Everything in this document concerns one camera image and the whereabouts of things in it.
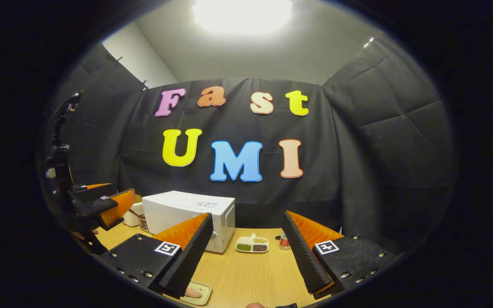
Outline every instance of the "black fabric backdrop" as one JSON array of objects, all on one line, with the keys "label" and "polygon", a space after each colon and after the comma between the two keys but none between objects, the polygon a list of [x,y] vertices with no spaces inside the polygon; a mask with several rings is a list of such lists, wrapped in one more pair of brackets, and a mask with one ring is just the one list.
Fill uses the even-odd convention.
[{"label": "black fabric backdrop", "polygon": [[[143,86],[100,44],[60,90],[84,97],[64,126],[76,182],[117,183],[141,195],[170,190],[235,197],[236,226],[279,228],[291,210],[330,228],[358,232],[389,249],[409,248],[440,217],[456,169],[450,121],[430,78],[387,37],[378,37],[322,87],[289,80],[223,78],[183,82],[141,91]],[[87,68],[96,68],[94,74]],[[81,76],[87,73],[90,80]],[[222,86],[226,102],[199,107],[201,91]],[[167,117],[154,117],[161,92],[185,88]],[[291,113],[285,93],[309,97],[306,116]],[[252,113],[250,96],[273,96],[274,111]],[[185,152],[184,132],[199,128],[197,153],[185,167],[163,161],[163,131],[180,129],[176,154]],[[280,176],[278,142],[298,139],[300,178]],[[246,142],[263,144],[260,182],[212,181],[211,143],[228,141],[235,154]]]}]

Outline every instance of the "white plate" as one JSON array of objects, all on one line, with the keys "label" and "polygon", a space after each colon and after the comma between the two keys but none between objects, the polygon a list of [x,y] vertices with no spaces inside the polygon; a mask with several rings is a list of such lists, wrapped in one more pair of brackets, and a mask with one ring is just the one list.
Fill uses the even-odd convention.
[{"label": "white plate", "polygon": [[[265,243],[255,243],[254,239],[261,239],[265,240]],[[250,250],[239,250],[237,249],[238,244],[245,244],[245,245],[250,245]],[[255,252],[254,245],[264,245],[266,246],[266,250],[263,250],[261,252]],[[264,253],[270,250],[270,242],[265,238],[265,237],[258,237],[256,234],[252,234],[252,236],[242,236],[237,239],[237,242],[235,243],[235,250],[241,253]]]}]

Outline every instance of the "white box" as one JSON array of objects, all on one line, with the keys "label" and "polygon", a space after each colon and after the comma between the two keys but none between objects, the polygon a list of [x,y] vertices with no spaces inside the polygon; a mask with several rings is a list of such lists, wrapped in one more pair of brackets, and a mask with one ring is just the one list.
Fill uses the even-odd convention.
[{"label": "white box", "polygon": [[168,191],[142,197],[149,232],[158,234],[202,213],[212,213],[214,232],[206,250],[223,253],[235,232],[235,198]]}]

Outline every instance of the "white wall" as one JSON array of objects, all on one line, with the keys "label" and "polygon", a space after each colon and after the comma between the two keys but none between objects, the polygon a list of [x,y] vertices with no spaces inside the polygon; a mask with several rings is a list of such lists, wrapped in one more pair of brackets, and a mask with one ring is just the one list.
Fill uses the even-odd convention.
[{"label": "white wall", "polygon": [[102,44],[115,59],[123,57],[119,62],[138,80],[147,80],[149,88],[178,82],[136,23],[117,31]]}]

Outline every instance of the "blue letter m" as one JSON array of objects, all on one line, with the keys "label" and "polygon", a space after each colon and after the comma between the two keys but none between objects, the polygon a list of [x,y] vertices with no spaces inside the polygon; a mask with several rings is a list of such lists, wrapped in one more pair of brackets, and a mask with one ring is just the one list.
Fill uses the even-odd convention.
[{"label": "blue letter m", "polygon": [[247,142],[241,149],[239,156],[235,156],[231,144],[229,142],[213,142],[214,149],[214,173],[211,174],[213,181],[225,181],[227,176],[223,173],[223,168],[227,169],[227,173],[232,180],[237,179],[239,171],[244,166],[241,180],[245,182],[258,182],[262,180],[258,167],[258,155],[262,149],[262,144],[259,142]]}]

